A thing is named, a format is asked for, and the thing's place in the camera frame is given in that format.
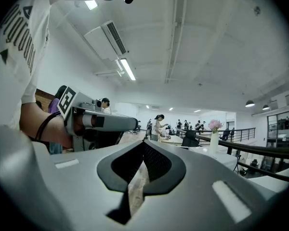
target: pink flower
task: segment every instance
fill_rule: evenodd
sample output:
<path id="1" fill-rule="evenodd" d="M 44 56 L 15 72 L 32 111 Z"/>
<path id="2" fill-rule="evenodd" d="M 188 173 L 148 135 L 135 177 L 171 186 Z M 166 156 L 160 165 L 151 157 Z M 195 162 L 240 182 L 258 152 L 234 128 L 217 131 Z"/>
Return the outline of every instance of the pink flower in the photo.
<path id="1" fill-rule="evenodd" d="M 220 120 L 212 120 L 209 123 L 209 128 L 211 130 L 217 130 L 217 129 L 221 128 L 222 126 L 223 126 L 223 124 L 220 122 Z"/>

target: fluorescent light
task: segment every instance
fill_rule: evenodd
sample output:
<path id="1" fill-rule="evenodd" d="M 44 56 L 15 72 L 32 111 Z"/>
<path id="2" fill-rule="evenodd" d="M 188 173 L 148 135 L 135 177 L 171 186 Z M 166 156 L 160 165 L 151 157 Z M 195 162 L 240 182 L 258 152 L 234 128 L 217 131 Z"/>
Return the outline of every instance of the fluorescent light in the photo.
<path id="1" fill-rule="evenodd" d="M 126 59 L 123 58 L 120 61 L 121 61 L 122 65 L 123 65 L 123 67 L 125 68 L 126 72 L 129 74 L 131 80 L 136 80 L 135 76 L 133 75 L 133 72 L 131 71 L 131 68 L 130 68 L 128 62 L 126 61 Z"/>
<path id="2" fill-rule="evenodd" d="M 97 3 L 95 0 L 85 1 L 85 3 L 88 6 L 89 10 L 92 10 L 97 7 Z"/>

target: woman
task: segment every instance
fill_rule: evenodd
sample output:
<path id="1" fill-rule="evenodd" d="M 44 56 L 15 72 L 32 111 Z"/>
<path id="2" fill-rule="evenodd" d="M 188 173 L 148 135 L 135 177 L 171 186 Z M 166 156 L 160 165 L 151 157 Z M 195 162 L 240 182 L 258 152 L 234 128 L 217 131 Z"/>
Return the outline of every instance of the woman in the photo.
<path id="1" fill-rule="evenodd" d="M 168 126 L 166 123 L 165 125 L 161 126 L 160 121 L 164 120 L 165 116 L 164 115 L 157 115 L 154 118 L 154 121 L 152 123 L 152 132 L 151 132 L 151 140 L 152 141 L 158 141 L 158 135 L 161 137 L 164 137 L 164 135 L 158 130 L 159 128 L 163 128 L 165 126 Z"/>
<path id="2" fill-rule="evenodd" d="M 56 95 L 54 96 L 54 100 L 52 100 L 50 102 L 50 104 L 48 105 L 48 113 L 53 114 L 53 113 L 59 111 L 57 106 L 58 106 L 58 103 L 59 103 L 65 90 L 66 90 L 66 86 L 61 86 L 59 88 Z M 53 143 L 53 142 L 49 143 L 49 153 L 50 154 L 61 154 L 62 149 L 63 149 L 62 145 L 60 145 L 60 144 Z"/>

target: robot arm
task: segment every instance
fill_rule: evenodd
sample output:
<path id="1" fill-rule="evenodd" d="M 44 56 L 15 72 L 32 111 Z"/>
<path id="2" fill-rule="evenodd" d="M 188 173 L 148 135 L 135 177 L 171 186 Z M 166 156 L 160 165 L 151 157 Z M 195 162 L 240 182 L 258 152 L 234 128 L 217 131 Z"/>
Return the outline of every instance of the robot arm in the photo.
<path id="1" fill-rule="evenodd" d="M 120 132 L 134 130 L 138 127 L 138 120 L 135 118 L 103 113 L 100 100 L 92 99 L 76 88 L 66 88 L 58 103 L 58 109 L 64 119 L 66 132 L 73 136 L 75 152 L 100 148 L 95 142 L 101 133 L 119 132 L 120 134 Z M 79 114 L 83 115 L 82 122 L 87 135 L 78 135 L 74 132 L 74 116 Z"/>

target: white vase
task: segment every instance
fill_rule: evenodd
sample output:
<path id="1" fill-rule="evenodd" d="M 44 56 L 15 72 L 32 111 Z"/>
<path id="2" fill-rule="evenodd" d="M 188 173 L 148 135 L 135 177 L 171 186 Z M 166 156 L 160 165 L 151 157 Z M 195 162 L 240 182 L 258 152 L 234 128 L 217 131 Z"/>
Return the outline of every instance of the white vase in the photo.
<path id="1" fill-rule="evenodd" d="M 212 133 L 211 141 L 210 141 L 210 149 L 209 149 L 210 154 L 215 154 L 217 152 L 218 139 L 219 139 L 218 132 Z"/>

